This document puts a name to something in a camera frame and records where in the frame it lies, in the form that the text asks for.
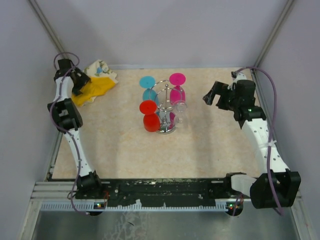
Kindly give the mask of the pink plastic wine glass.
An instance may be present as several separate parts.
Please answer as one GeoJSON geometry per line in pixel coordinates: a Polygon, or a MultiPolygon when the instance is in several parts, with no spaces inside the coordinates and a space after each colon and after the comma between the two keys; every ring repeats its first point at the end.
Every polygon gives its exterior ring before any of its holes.
{"type": "Polygon", "coordinates": [[[179,72],[173,73],[169,77],[169,82],[173,85],[173,89],[169,94],[170,104],[174,105],[179,102],[185,102],[186,93],[182,85],[186,82],[186,76],[179,72]]]}

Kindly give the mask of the clear wine glass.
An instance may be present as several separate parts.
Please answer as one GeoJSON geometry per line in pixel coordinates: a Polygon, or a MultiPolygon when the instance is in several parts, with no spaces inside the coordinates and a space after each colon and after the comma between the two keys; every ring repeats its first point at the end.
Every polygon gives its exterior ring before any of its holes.
{"type": "Polygon", "coordinates": [[[188,126],[188,118],[187,118],[187,110],[188,106],[185,101],[177,101],[174,105],[174,124],[177,127],[187,127],[188,126]]]}

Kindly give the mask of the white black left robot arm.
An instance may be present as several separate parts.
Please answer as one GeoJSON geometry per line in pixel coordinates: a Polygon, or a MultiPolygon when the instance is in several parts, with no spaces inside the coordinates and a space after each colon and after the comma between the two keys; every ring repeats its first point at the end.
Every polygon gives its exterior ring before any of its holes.
{"type": "Polygon", "coordinates": [[[76,166],[75,196],[78,199],[97,199],[103,195],[104,186],[85,153],[81,138],[83,119],[72,100],[73,93],[79,93],[89,80],[72,60],[62,58],[57,61],[54,75],[55,97],[47,104],[50,119],[56,129],[65,137],[76,166]]]}

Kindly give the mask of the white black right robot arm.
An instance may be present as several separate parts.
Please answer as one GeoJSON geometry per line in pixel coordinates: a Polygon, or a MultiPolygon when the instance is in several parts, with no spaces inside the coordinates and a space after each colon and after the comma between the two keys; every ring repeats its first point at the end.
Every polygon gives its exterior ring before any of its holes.
{"type": "Polygon", "coordinates": [[[232,111],[251,144],[261,175],[258,178],[244,173],[229,173],[223,192],[229,198],[238,194],[250,197],[256,209],[288,208],[294,204],[301,176],[291,171],[283,161],[274,140],[269,140],[272,132],[263,109],[256,105],[256,84],[247,79],[236,80],[231,85],[216,81],[203,97],[207,105],[212,105],[216,95],[219,109],[232,111]]]}

